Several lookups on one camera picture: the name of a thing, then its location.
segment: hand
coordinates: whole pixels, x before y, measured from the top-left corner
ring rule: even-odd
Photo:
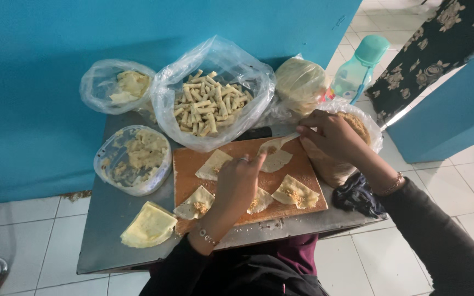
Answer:
[[[259,154],[249,162],[234,158],[225,163],[217,180],[217,193],[213,206],[225,212],[227,219],[237,221],[251,205],[257,192],[257,176],[263,165],[266,153]]]
[[[367,149],[370,150],[342,117],[326,111],[314,110],[308,118],[299,122],[297,132],[301,138],[308,138],[327,155],[354,165]]]
[[[214,240],[222,239],[252,204],[257,192],[257,176],[266,157],[266,153],[261,153],[251,162],[234,158],[221,167],[215,201],[199,220],[201,227]],[[249,159],[249,156],[245,154],[244,158]],[[213,245],[206,243],[197,233],[192,233],[188,239],[191,246],[203,255],[213,251]]]

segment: black floral fabric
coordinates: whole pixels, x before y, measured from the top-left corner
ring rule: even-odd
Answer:
[[[378,125],[389,122],[426,87],[473,57],[474,0],[445,0],[365,91]]]

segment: left hand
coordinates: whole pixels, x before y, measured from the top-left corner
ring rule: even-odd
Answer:
[[[253,161],[248,161],[242,159],[249,159],[250,156],[245,154],[225,163],[218,174],[212,209],[224,212],[227,219],[236,222],[255,198],[257,176],[266,156],[266,153],[261,153]]]
[[[221,240],[252,204],[257,193],[257,176],[266,157],[266,153],[262,153],[253,161],[234,158],[221,167],[215,201],[198,222],[215,241]],[[245,154],[243,158],[249,159],[249,155]],[[203,255],[213,251],[213,245],[206,243],[196,232],[188,239]]]

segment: person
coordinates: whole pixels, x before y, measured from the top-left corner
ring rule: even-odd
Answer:
[[[425,192],[402,178],[337,115],[315,110],[301,120],[297,131],[366,176],[425,264],[433,280],[431,295],[474,295],[474,241]],[[214,242],[250,206],[265,158],[264,154],[252,161],[235,158],[221,168],[212,207],[160,268],[150,270],[151,278],[140,295],[327,295],[313,260],[317,235],[212,252]]]

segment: gold bracelet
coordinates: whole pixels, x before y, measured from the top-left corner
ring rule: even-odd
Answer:
[[[395,190],[398,186],[400,186],[401,180],[402,180],[403,178],[404,178],[404,175],[403,175],[401,172],[399,172],[399,173],[398,173],[398,178],[396,178],[396,182],[394,183],[394,185],[392,185],[391,187],[389,187],[387,190],[385,190],[385,191],[382,192],[381,194],[378,194],[378,193],[376,193],[376,194],[378,194],[378,195],[381,196],[381,197],[383,197],[383,196],[385,196],[385,195],[388,195],[388,194],[391,194],[392,192],[394,192],[394,190]]]

